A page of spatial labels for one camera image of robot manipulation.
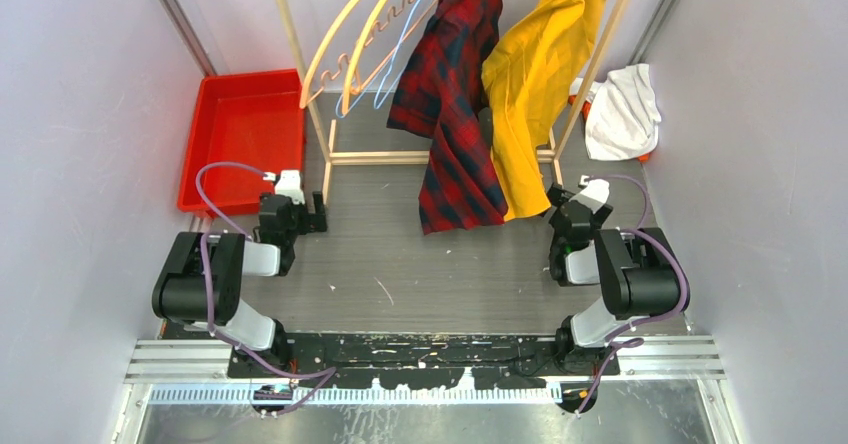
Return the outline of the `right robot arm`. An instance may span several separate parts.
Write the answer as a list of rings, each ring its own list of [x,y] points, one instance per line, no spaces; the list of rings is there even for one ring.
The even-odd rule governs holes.
[[[547,198],[553,229],[549,273],[561,287],[598,285],[600,297],[564,319],[555,334],[554,356],[567,374],[582,373],[601,357],[610,335],[688,305],[681,289],[685,274],[657,227],[606,229],[613,213],[609,182],[583,184],[571,192],[552,184]]]

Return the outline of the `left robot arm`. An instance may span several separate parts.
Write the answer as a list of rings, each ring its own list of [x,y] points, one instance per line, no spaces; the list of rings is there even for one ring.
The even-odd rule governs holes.
[[[253,352],[253,364],[269,377],[285,373],[292,352],[284,326],[241,297],[242,280],[287,275],[297,238],[327,230],[324,196],[316,191],[312,199],[309,208],[288,196],[262,194],[258,225],[249,235],[179,233],[152,291],[154,314],[209,331],[243,354]]]

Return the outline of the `red plaid garment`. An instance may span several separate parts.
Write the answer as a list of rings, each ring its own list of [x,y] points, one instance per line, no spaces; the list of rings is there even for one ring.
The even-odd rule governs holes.
[[[502,0],[438,0],[397,83],[388,128],[431,141],[418,197],[424,234],[504,222],[492,137],[478,118],[502,10]]]

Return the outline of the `wooden clothes rack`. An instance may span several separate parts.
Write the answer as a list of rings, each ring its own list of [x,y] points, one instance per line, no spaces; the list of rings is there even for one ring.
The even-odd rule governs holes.
[[[551,167],[554,181],[558,184],[563,183],[560,158],[565,151],[566,144],[568,143],[569,137],[577,123],[580,111],[579,105],[587,101],[589,81],[597,76],[605,59],[606,53],[611,46],[611,42],[615,37],[620,24],[624,20],[624,15],[627,12],[630,1],[631,0],[615,0],[609,16],[604,22],[604,27],[599,34],[594,52],[588,61],[584,74],[584,81],[578,90],[574,102],[570,105],[564,128],[558,135],[554,134],[554,132],[550,132],[547,146],[536,151],[537,163],[548,164]],[[296,65],[296,71],[301,81],[302,90],[302,78],[305,75],[308,65],[305,64],[302,56],[301,46],[294,25],[294,19],[291,15],[288,0],[275,0],[275,2],[279,16],[282,20],[283,28],[289,41],[290,49]],[[321,149],[324,161],[322,192],[325,196],[329,195],[332,169],[335,166],[419,165],[427,162],[428,154],[425,151],[336,151],[334,149],[334,145],[337,121],[333,119],[330,122],[329,131],[325,132],[322,118],[314,101],[311,105],[305,108],[301,107],[300,104],[299,107],[309,111],[315,135]]]

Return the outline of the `yellow pleated skirt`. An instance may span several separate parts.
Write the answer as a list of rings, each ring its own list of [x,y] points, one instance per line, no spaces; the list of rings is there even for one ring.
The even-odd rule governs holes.
[[[545,212],[550,202],[537,160],[570,87],[590,59],[607,0],[539,0],[482,66],[493,122],[492,162],[505,220]]]

